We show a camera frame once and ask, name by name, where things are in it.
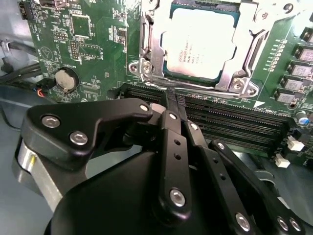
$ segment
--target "green circuit board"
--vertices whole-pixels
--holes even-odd
[[[80,79],[74,92],[67,94],[54,87],[49,91],[51,98],[59,102],[106,100],[108,90],[124,83],[144,86],[128,70],[128,64],[138,60],[140,0],[72,0],[66,7],[55,9],[32,0],[27,2],[32,11],[29,28],[44,77],[53,78],[57,70],[68,67]],[[309,21],[311,14],[303,11],[275,23],[251,79],[260,88],[257,96],[225,99],[182,93],[275,115],[292,117],[303,110],[309,116],[313,113],[313,85],[302,87],[302,96],[292,104],[278,102],[275,93],[277,88],[282,88],[281,79],[288,75],[288,65],[297,60],[295,47],[306,44],[300,36],[305,27],[313,27]],[[299,153],[303,157],[301,163],[313,156],[313,139],[308,146],[308,152]]]

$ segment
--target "silver metal bracket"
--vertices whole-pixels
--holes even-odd
[[[160,89],[172,87],[226,98],[254,97],[259,93],[259,87],[251,78],[270,31],[277,20],[295,16],[299,12],[297,0],[229,0],[228,2],[240,3],[240,17],[232,38],[236,53],[225,62],[218,83],[214,87],[206,87],[192,82],[175,81],[163,73],[166,51],[161,46],[161,38],[171,25],[169,16],[172,2],[173,0],[142,1],[139,60],[129,64],[130,72],[147,85]]]
[[[21,143],[17,159],[19,165],[31,174],[52,211],[71,188],[87,180],[86,167],[76,172],[67,172],[66,179],[61,179],[62,169],[30,150],[24,141]]]
[[[1,47],[2,47],[4,54],[7,54],[10,52],[10,48],[9,48],[10,43],[11,41],[8,41],[6,39],[1,42]]]

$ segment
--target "cpu socket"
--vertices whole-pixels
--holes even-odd
[[[298,14],[298,2],[214,2],[142,0],[139,59],[129,71],[163,90],[256,96],[251,77],[270,31],[276,21]]]

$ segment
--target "chip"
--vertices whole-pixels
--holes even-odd
[[[302,84],[303,84],[302,81],[287,79],[283,87],[288,90],[298,91],[301,88]]]
[[[277,89],[275,98],[278,102],[290,104],[295,98],[295,95],[292,91]]]
[[[225,61],[234,55],[234,21],[231,15],[213,11],[176,9],[170,30],[162,38],[167,69],[193,77],[219,77]],[[203,28],[200,22],[218,23],[206,24]]]
[[[313,62],[313,47],[300,45],[296,51],[295,57],[299,60]]]
[[[72,15],[72,32],[76,37],[90,38],[89,16]]]
[[[308,63],[292,61],[288,66],[288,72],[293,76],[308,77],[313,72],[313,67]]]

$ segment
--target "white connector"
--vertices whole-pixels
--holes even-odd
[[[292,136],[288,136],[288,149],[290,149],[291,151],[301,151],[304,147],[304,144],[297,141],[294,137]]]
[[[276,154],[275,164],[281,168],[287,168],[290,165],[290,162],[287,159],[284,159],[282,155]]]

